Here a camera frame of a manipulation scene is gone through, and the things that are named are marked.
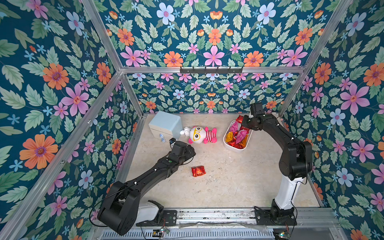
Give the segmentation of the red tea bag top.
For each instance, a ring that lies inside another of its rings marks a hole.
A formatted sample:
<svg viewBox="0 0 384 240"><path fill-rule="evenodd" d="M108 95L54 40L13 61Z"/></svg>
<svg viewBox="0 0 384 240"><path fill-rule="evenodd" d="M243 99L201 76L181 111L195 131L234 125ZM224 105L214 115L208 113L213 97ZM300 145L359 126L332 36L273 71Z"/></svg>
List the red tea bag top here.
<svg viewBox="0 0 384 240"><path fill-rule="evenodd" d="M243 119L244 119L244 117L241 116L241 115L239 115L239 116L237 117L236 121L237 121L239 124L242 124L242 123L243 123Z"/></svg>

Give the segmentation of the red tea bag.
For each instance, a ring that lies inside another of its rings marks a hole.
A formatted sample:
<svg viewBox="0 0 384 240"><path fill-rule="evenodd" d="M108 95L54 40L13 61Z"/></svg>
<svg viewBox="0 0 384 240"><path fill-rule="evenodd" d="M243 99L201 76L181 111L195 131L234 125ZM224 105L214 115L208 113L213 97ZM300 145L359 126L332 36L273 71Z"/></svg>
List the red tea bag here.
<svg viewBox="0 0 384 240"><path fill-rule="evenodd" d="M193 177L200 177L206 174L204 166L192 167Z"/></svg>
<svg viewBox="0 0 384 240"><path fill-rule="evenodd" d="M233 148L235 148L235 149L242 150L243 148L239 145L239 143L236 143L236 141L231 141L231 142L228 143L228 145L233 147Z"/></svg>
<svg viewBox="0 0 384 240"><path fill-rule="evenodd" d="M242 124L242 123L243 123L243 119L244 119L244 117L241 116L241 115L239 115L239 116L237 117L236 121L237 121L239 124Z"/></svg>

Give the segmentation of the pink tea bag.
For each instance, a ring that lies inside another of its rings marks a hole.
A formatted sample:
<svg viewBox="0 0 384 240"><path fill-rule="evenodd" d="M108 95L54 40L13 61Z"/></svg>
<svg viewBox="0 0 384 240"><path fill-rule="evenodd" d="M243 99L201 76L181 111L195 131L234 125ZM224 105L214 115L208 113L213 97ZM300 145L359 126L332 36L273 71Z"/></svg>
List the pink tea bag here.
<svg viewBox="0 0 384 240"><path fill-rule="evenodd" d="M240 130L238 132L238 134L236 135L236 144L239 144L241 143L245 138L246 136L248 135L249 131L243 129L243 130Z"/></svg>
<svg viewBox="0 0 384 240"><path fill-rule="evenodd" d="M230 128L229 128L229 132L232 132L233 135L236 135L237 132L239 131L241 125L237 122L237 121L233 121Z"/></svg>

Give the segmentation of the orange tea bag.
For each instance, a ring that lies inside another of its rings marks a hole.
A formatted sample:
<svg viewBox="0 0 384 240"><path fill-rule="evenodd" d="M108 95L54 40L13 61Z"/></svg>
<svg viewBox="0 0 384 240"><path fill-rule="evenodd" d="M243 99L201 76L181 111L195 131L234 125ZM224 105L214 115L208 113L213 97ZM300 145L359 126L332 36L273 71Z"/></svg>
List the orange tea bag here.
<svg viewBox="0 0 384 240"><path fill-rule="evenodd" d="M239 143L239 145L244 149L247 146L249 135L246 135L245 138Z"/></svg>

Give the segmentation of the yellow tea bag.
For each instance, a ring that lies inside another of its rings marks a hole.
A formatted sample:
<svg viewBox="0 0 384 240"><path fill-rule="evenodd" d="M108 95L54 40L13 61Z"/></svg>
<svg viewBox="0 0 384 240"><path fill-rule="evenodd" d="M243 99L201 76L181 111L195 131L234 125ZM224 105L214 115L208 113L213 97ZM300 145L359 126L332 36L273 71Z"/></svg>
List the yellow tea bag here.
<svg viewBox="0 0 384 240"><path fill-rule="evenodd" d="M225 138L226 143L229 143L233 141L234 139L234 133L233 132L228 132Z"/></svg>

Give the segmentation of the red tea bag bottom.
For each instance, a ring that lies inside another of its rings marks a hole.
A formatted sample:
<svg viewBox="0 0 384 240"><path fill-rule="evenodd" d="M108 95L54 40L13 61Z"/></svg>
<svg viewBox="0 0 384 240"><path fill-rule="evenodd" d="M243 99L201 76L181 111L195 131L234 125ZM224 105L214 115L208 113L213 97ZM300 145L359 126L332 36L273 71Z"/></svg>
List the red tea bag bottom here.
<svg viewBox="0 0 384 240"><path fill-rule="evenodd" d="M235 149L242 150L243 148L239 145L239 143L236 143L236 141L231 141L231 142L228 143L228 145L233 147L233 148L235 148Z"/></svg>

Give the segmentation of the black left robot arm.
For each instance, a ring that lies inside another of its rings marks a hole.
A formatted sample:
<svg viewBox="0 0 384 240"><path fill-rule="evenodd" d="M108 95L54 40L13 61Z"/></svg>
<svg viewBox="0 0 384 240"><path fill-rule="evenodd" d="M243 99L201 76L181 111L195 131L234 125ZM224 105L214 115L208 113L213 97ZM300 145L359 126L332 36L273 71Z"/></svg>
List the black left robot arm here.
<svg viewBox="0 0 384 240"><path fill-rule="evenodd" d="M191 145L174 138L170 140L170 146L171 151L152 168L133 180L125 183L117 181L110 187L101 201L97 220L121 236L137 224L156 226L167 221L164 219L164 206L152 200L142 203L141 199L196 155Z"/></svg>

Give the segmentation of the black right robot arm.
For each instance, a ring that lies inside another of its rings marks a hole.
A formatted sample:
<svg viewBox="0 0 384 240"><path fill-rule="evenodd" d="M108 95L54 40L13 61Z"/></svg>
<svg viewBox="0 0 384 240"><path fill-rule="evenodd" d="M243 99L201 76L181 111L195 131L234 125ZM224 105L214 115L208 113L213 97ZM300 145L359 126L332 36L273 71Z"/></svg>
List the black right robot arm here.
<svg viewBox="0 0 384 240"><path fill-rule="evenodd" d="M264 111L262 103L250 105L250 115L244 116L242 126L268 133L282 149L279 169L283 177L279 192L272 201L270 216L273 221L292 217L299 187L313 166L312 145L294 137L273 114Z"/></svg>

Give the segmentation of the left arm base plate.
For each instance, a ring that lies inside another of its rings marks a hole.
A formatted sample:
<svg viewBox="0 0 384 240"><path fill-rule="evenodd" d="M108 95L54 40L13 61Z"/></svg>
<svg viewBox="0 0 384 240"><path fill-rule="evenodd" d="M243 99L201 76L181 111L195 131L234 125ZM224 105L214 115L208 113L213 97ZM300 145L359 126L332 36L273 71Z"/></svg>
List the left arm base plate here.
<svg viewBox="0 0 384 240"><path fill-rule="evenodd" d="M177 211L166 210L160 203L148 200L139 204L137 227L172 227L177 222Z"/></svg>

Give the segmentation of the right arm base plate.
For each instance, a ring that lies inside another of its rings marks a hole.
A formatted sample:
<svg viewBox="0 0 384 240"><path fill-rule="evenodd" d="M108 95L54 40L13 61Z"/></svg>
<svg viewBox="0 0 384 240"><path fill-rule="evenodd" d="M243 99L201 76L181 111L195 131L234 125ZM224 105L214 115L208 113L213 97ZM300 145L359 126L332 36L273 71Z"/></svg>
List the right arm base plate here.
<svg viewBox="0 0 384 240"><path fill-rule="evenodd" d="M292 207L289 210L281 210L276 206L265 210L254 206L256 222L264 226L296 226L296 209Z"/></svg>

